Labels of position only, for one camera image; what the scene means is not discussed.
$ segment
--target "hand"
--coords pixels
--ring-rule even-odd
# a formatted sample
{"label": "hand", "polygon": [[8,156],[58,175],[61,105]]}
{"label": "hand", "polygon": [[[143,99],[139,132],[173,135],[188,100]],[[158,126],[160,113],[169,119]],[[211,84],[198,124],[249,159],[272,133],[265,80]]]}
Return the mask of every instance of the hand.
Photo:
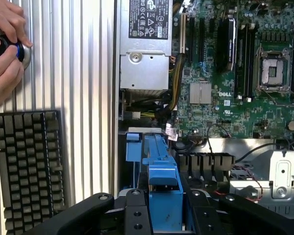
{"label": "hand", "polygon": [[16,53],[16,46],[9,46],[0,56],[0,104],[11,95],[24,74],[23,65]]}
{"label": "hand", "polygon": [[21,7],[7,0],[0,0],[0,29],[11,42],[16,43],[19,39],[25,46],[31,47],[32,42],[25,34],[25,23]]}

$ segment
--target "motherboard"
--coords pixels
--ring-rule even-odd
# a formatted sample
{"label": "motherboard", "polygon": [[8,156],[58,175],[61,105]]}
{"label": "motherboard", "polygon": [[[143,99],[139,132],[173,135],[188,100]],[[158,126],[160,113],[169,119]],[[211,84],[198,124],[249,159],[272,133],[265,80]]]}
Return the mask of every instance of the motherboard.
{"label": "motherboard", "polygon": [[[219,123],[233,138],[294,138],[294,1],[195,0],[185,14],[179,135]],[[176,54],[182,23],[177,13]]]}

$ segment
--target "power supply label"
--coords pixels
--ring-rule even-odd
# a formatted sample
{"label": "power supply label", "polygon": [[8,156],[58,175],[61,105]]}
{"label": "power supply label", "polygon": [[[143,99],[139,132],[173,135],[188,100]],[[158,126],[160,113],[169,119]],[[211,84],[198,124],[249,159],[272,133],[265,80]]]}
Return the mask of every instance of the power supply label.
{"label": "power supply label", "polygon": [[129,0],[128,37],[167,40],[169,0]]}

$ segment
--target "metal grille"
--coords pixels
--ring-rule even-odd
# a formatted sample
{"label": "metal grille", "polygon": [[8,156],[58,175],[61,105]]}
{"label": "metal grille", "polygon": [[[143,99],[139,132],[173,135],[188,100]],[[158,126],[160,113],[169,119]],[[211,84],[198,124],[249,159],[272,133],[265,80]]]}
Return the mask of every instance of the metal grille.
{"label": "metal grille", "polygon": [[[113,0],[13,0],[34,50],[24,79],[1,107],[61,111],[69,205],[113,192]],[[5,234],[0,188],[0,234]]]}

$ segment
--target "cpu socket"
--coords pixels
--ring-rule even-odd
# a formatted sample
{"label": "cpu socket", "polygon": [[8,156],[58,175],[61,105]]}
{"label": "cpu socket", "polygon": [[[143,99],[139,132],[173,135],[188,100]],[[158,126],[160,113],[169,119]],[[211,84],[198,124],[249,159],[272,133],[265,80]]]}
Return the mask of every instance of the cpu socket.
{"label": "cpu socket", "polygon": [[283,51],[263,51],[259,49],[258,91],[287,93],[290,90],[290,53],[286,48]]}

